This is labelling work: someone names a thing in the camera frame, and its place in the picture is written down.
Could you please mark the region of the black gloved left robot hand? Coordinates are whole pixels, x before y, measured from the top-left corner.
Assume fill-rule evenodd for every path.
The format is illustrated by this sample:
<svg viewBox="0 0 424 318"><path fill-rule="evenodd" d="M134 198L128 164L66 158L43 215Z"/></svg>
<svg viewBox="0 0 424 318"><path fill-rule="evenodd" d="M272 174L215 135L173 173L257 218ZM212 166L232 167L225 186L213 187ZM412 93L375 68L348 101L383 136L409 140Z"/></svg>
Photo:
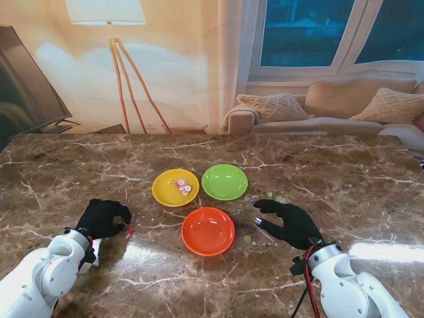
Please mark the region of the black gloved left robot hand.
<svg viewBox="0 0 424 318"><path fill-rule="evenodd" d="M82 229L93 240L106 239L122 232L131 219L129 208L118 201L91 199L76 230Z"/></svg>

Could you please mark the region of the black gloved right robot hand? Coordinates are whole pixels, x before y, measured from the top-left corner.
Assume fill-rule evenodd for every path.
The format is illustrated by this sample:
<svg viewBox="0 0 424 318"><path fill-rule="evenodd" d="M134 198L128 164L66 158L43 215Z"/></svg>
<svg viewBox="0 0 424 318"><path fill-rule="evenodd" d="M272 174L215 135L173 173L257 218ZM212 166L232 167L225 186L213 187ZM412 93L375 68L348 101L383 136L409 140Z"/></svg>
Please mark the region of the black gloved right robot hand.
<svg viewBox="0 0 424 318"><path fill-rule="evenodd" d="M274 238L283 240L299 250L308 250L314 242L323 241L313 219L297 205L278 203L271 199L260 199L253 206L263 214L275 214L282 219L283 226L263 218L255 219L255 224Z"/></svg>

